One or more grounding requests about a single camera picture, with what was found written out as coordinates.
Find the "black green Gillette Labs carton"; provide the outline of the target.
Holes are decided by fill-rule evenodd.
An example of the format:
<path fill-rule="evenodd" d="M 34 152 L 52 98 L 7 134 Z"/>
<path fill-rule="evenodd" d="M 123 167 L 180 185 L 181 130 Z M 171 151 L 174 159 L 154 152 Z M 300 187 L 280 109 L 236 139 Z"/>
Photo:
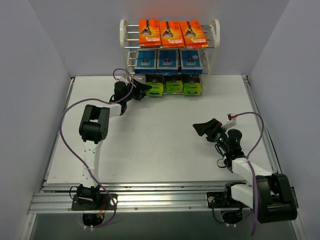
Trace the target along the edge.
<path fill-rule="evenodd" d="M 164 82 L 167 94 L 183 92 L 183 79 L 180 74 L 165 75 Z"/>

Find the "Harry's blade cartridge pack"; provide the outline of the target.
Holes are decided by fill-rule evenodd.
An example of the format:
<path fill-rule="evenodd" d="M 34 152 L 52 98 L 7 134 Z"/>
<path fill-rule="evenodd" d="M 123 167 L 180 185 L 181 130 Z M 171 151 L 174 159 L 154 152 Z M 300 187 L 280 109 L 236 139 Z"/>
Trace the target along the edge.
<path fill-rule="evenodd" d="M 156 73 L 171 76 L 179 73 L 179 51 L 177 49 L 159 49 L 157 51 Z"/>

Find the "small orange Gillette razor box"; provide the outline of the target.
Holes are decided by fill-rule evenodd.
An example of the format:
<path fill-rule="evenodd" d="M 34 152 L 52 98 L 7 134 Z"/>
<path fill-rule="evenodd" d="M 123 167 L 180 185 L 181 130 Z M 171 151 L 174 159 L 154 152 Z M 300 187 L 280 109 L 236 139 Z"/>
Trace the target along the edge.
<path fill-rule="evenodd" d="M 158 19 L 139 20 L 138 29 L 139 45 L 141 47 L 159 47 L 162 45 Z"/>

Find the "grey Harry's box blue razor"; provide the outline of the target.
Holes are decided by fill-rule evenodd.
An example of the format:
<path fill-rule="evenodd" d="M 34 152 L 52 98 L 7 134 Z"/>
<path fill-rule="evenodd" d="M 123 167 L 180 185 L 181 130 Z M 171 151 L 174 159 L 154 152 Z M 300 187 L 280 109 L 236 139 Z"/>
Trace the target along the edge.
<path fill-rule="evenodd" d="M 203 65 L 200 51 L 197 49 L 180 49 L 180 65 L 182 74 L 201 75 Z"/>

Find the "orange Gillette Fusion5 razor box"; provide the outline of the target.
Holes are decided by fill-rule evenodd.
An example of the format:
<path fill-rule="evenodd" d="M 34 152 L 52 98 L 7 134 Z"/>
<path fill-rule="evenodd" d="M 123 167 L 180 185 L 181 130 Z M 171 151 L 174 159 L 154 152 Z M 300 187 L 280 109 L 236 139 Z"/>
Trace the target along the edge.
<path fill-rule="evenodd" d="M 179 25 L 187 49 L 201 49 L 209 46 L 207 37 L 198 20 L 180 21 Z"/>

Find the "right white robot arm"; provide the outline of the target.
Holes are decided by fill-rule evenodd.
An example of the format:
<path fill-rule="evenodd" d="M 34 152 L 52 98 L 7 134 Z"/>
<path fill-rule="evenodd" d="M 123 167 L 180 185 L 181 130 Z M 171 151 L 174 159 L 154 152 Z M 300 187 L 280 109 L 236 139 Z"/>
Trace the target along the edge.
<path fill-rule="evenodd" d="M 244 180 L 226 187 L 222 193 L 223 203 L 232 207 L 239 202 L 251 208 L 260 224 L 296 220 L 298 210 L 288 177 L 249 160 L 241 147 L 243 134 L 234 128 L 236 124 L 236 116 L 232 114 L 225 124 L 215 118 L 193 124 L 197 134 L 205 136 L 222 153 L 224 166 Z"/>

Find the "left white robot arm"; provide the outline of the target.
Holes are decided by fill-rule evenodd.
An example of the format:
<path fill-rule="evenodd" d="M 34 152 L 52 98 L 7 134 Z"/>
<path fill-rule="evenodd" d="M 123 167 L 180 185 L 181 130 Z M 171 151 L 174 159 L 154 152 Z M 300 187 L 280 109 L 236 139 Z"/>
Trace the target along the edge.
<path fill-rule="evenodd" d="M 121 116 L 130 100 L 140 101 L 151 90 L 150 85 L 133 80 L 132 83 L 117 81 L 114 93 L 106 106 L 86 105 L 79 125 L 83 142 L 83 169 L 75 202 L 85 210 L 98 210 L 106 202 L 99 186 L 99 161 L 103 141 L 109 130 L 110 118 Z"/>

